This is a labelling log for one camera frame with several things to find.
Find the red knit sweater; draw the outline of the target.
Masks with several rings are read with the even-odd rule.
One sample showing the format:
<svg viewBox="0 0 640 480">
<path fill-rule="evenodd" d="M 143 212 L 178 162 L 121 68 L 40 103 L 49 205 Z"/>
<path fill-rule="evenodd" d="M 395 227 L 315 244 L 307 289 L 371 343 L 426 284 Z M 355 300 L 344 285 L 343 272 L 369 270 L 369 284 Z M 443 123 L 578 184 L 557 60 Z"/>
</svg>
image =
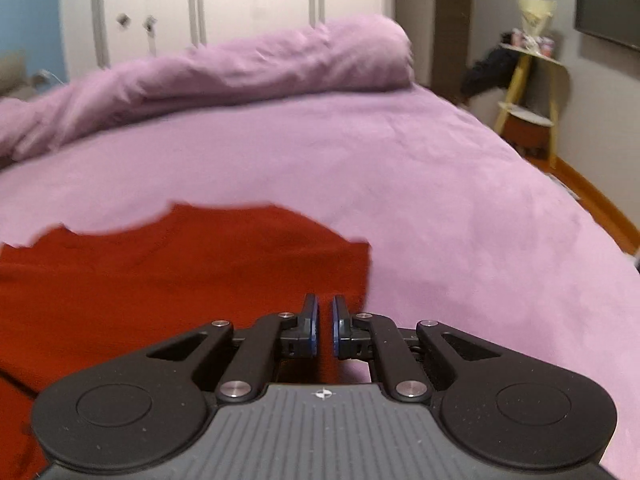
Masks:
<svg viewBox="0 0 640 480">
<path fill-rule="evenodd" d="M 215 320 L 240 327 L 320 300 L 367 295 L 370 246 L 277 206 L 175 205 L 145 226 L 77 234 L 59 226 L 1 252 L 1 474 L 30 479 L 44 459 L 29 427 L 60 378 Z"/>
</svg>

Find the purple bed sheet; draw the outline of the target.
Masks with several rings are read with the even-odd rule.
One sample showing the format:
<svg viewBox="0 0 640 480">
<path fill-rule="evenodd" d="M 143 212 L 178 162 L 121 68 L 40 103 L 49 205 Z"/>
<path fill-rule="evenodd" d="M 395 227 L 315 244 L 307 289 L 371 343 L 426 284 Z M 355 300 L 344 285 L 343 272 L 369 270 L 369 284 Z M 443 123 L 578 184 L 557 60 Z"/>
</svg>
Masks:
<svg viewBox="0 0 640 480">
<path fill-rule="evenodd" d="M 568 194 L 424 89 L 201 108 L 98 133 L 1 175 L 1 238 L 111 231 L 172 202 L 273 203 L 367 240 L 367 306 L 434 318 L 582 373 L 639 474 L 639 274 Z"/>
</svg>

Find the round orange footed stool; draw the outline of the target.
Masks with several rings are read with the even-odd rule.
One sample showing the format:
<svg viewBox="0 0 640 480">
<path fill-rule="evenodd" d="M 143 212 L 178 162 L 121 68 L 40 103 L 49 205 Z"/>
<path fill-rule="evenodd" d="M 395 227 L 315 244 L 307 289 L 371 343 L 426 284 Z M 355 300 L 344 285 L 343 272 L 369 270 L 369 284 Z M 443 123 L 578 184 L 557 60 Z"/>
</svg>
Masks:
<svg viewBox="0 0 640 480">
<path fill-rule="evenodd" d="M 521 148 L 526 155 L 544 158 L 548 155 L 550 128 L 528 122 L 513 115 L 506 118 L 502 130 L 503 139 L 514 148 Z"/>
</svg>

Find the purple rolled duvet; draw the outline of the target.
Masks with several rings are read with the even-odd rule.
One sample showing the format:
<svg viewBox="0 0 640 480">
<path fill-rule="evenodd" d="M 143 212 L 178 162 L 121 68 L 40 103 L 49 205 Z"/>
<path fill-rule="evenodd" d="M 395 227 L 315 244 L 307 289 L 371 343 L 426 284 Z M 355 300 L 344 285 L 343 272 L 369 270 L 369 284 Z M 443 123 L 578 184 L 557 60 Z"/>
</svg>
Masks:
<svg viewBox="0 0 640 480">
<path fill-rule="evenodd" d="M 182 110 L 413 82 L 411 44 L 383 15 L 363 15 L 96 70 L 37 99 L 1 101 L 1 158 L 21 162 L 85 136 Z"/>
</svg>

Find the black garment on table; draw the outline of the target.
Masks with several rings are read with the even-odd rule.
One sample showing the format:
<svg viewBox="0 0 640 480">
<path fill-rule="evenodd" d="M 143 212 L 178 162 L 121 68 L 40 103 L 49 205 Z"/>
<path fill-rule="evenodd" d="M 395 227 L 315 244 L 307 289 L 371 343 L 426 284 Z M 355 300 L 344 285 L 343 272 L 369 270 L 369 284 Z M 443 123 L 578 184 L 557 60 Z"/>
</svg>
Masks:
<svg viewBox="0 0 640 480">
<path fill-rule="evenodd" d="M 518 66 L 518 52 L 495 46 L 466 70 L 460 86 L 463 101 L 489 90 L 507 89 Z"/>
</svg>

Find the yellow leg side table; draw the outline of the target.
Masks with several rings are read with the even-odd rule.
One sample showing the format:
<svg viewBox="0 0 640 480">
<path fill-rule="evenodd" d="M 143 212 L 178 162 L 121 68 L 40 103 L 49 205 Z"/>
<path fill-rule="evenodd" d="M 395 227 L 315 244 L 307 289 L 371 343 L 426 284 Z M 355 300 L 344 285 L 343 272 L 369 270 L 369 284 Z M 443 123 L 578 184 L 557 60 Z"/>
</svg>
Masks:
<svg viewBox="0 0 640 480">
<path fill-rule="evenodd" d="M 566 103 L 568 73 L 565 65 L 555 58 L 510 44 L 500 47 L 518 52 L 520 59 L 502 101 L 498 102 L 498 116 L 494 130 L 502 136 L 509 115 L 550 128 L 549 168 L 558 164 L 560 116 Z"/>
</svg>

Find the cream wrapped bouquet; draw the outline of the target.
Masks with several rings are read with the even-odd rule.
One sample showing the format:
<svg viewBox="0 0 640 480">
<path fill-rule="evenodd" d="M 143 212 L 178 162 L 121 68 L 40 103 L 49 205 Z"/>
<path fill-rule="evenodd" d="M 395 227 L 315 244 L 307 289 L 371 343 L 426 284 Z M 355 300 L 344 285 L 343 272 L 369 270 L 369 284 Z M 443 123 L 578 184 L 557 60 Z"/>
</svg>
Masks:
<svg viewBox="0 0 640 480">
<path fill-rule="evenodd" d="M 522 19 L 523 48 L 538 51 L 538 39 L 556 10 L 555 0 L 516 0 Z"/>
</svg>

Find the white wardrobe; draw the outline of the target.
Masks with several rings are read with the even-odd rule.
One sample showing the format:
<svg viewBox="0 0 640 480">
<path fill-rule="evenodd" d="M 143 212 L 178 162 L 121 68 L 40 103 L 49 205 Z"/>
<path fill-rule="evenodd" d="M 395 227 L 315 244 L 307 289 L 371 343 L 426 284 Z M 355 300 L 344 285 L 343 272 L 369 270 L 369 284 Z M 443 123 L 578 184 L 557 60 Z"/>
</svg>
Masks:
<svg viewBox="0 0 640 480">
<path fill-rule="evenodd" d="M 145 55 L 371 13 L 392 14 L 392 0 L 60 0 L 70 79 Z"/>
</svg>

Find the grey headboard cushion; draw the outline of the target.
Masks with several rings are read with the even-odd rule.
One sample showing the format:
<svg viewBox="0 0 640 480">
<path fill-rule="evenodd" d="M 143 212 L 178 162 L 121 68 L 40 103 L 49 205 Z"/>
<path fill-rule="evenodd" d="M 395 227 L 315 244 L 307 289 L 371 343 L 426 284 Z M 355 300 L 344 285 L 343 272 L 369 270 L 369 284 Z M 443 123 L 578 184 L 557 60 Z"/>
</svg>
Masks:
<svg viewBox="0 0 640 480">
<path fill-rule="evenodd" d="M 37 95 L 27 76 L 26 58 L 22 51 L 2 53 L 0 58 L 0 96 L 28 101 Z"/>
</svg>

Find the dark wall television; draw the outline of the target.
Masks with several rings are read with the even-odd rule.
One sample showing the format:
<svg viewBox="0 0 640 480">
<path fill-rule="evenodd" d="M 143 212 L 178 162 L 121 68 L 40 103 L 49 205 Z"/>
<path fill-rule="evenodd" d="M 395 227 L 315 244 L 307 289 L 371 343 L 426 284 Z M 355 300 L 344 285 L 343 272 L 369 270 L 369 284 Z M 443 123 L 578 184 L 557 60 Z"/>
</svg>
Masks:
<svg viewBox="0 0 640 480">
<path fill-rule="evenodd" d="M 575 0 L 574 27 L 631 50 L 639 50 L 640 0 Z"/>
</svg>

